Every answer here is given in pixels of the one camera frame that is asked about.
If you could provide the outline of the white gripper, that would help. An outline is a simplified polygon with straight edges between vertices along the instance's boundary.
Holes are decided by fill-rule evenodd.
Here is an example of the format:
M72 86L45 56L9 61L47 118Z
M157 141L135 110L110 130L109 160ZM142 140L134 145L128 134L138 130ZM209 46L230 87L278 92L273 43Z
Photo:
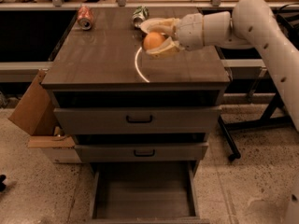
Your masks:
M169 18L156 21L149 26L150 32L157 32L176 37L174 41L168 37L163 44L156 49L145 50L153 58L166 58L186 49L198 50L204 46L203 20L201 13L188 14L182 19Z

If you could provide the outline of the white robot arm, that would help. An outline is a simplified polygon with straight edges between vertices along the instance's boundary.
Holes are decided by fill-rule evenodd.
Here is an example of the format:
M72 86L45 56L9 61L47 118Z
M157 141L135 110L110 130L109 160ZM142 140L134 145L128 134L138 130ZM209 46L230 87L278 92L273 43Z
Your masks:
M231 13L189 15L155 28L173 38L159 49L162 55L179 48L252 45L292 119L298 118L298 51L280 31L264 0L240 0ZM299 136L295 127L241 132L236 139L244 156L229 162L221 132L210 136L210 148L195 178L201 216L211 224L297 223Z

